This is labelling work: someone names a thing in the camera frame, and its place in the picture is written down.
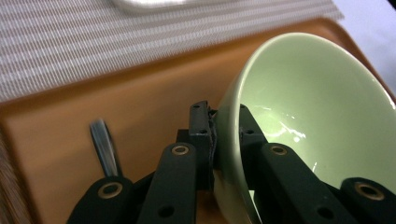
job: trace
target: tray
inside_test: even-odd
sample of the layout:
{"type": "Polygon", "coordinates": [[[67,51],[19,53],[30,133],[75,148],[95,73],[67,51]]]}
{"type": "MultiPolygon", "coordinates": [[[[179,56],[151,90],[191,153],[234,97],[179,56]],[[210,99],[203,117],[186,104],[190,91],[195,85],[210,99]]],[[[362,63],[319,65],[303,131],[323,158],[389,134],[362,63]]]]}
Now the tray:
{"type": "MultiPolygon", "coordinates": [[[[0,197],[7,203],[0,209],[7,215],[0,220],[66,222],[103,177],[89,133],[94,119],[106,121],[127,177],[136,181],[154,171],[177,129],[188,127],[190,105],[207,100],[216,108],[253,51],[289,32],[331,40],[384,85],[338,24],[316,19],[3,103],[0,197]]],[[[226,223],[211,193],[198,192],[197,199],[197,223],[226,223]]]]}

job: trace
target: bowl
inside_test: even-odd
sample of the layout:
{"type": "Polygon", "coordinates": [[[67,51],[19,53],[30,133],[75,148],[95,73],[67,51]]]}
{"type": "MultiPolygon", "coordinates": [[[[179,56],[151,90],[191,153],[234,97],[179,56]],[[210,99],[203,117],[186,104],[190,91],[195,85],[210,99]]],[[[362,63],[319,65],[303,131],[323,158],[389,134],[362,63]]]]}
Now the bowl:
{"type": "Polygon", "coordinates": [[[339,188],[359,176],[396,192],[396,106],[389,94],[333,42],[279,35],[251,56],[216,117],[215,195],[231,223],[260,223],[242,168],[240,104],[269,142],[293,148],[320,180],[339,188]]]}

